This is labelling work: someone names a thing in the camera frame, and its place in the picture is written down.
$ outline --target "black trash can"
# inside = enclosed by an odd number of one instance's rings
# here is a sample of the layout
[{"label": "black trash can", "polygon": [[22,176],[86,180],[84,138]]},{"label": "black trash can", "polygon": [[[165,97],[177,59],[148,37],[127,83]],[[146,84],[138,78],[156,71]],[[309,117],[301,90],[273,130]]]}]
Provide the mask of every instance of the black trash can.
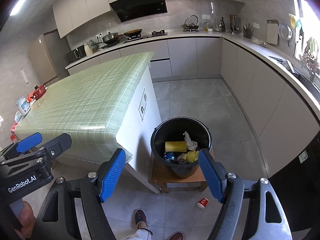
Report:
[{"label": "black trash can", "polygon": [[190,117],[174,117],[162,122],[155,128],[151,136],[151,150],[155,158],[166,166],[176,177],[184,179],[190,177],[198,169],[198,161],[189,164],[172,164],[163,159],[166,141],[184,141],[184,132],[190,135],[192,141],[198,146],[207,148],[212,147],[211,134],[209,129],[200,121]]}]

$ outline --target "finger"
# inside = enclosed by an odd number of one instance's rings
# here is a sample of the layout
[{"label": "finger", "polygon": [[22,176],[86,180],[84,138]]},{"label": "finger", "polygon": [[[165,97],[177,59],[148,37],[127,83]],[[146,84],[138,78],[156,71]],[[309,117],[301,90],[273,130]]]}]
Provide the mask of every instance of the finger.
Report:
[{"label": "finger", "polygon": [[18,220],[20,221],[23,227],[27,227],[33,221],[34,215],[33,210],[27,201],[23,201],[23,206],[24,207],[19,214]]},{"label": "finger", "polygon": [[29,226],[21,228],[21,232],[22,232],[22,234],[23,234],[23,236],[25,238],[30,238],[31,237],[32,230],[33,230],[33,227],[35,226],[35,223],[36,223],[36,218],[33,217],[33,219],[32,219],[32,221],[31,221]]}]

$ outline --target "yellow cloth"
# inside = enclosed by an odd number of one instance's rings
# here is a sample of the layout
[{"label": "yellow cloth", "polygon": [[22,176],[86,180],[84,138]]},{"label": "yellow cloth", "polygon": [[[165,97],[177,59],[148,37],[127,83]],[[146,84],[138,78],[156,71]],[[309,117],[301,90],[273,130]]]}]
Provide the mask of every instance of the yellow cloth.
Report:
[{"label": "yellow cloth", "polygon": [[185,153],[182,158],[187,160],[189,163],[195,162],[198,160],[199,151],[192,151]]},{"label": "yellow cloth", "polygon": [[181,142],[165,142],[165,152],[182,152],[187,151],[187,144],[185,141]]}]

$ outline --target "kitchen island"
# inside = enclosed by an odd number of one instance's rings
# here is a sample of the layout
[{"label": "kitchen island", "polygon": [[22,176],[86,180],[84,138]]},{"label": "kitchen island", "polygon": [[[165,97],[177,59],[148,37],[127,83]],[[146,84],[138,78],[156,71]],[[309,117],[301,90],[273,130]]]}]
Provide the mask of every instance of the kitchen island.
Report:
[{"label": "kitchen island", "polygon": [[152,56],[122,57],[52,84],[19,121],[15,134],[24,139],[39,132],[45,143],[68,133],[72,146],[57,161],[87,170],[96,170],[123,148],[127,170],[159,193],[148,183],[150,137],[161,123],[148,68]]}]

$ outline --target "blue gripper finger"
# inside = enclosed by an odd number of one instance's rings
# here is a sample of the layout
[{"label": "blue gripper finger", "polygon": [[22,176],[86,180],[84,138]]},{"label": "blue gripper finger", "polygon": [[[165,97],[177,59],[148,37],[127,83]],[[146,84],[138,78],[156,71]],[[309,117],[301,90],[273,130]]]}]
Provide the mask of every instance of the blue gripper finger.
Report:
[{"label": "blue gripper finger", "polygon": [[225,199],[224,191],[227,186],[226,169],[221,163],[216,162],[208,149],[199,151],[199,165],[207,181],[210,192],[220,203]]},{"label": "blue gripper finger", "polygon": [[124,163],[125,151],[118,148],[110,161],[101,164],[98,170],[98,188],[101,190],[99,198],[102,202],[105,202],[111,197],[124,167]]}]

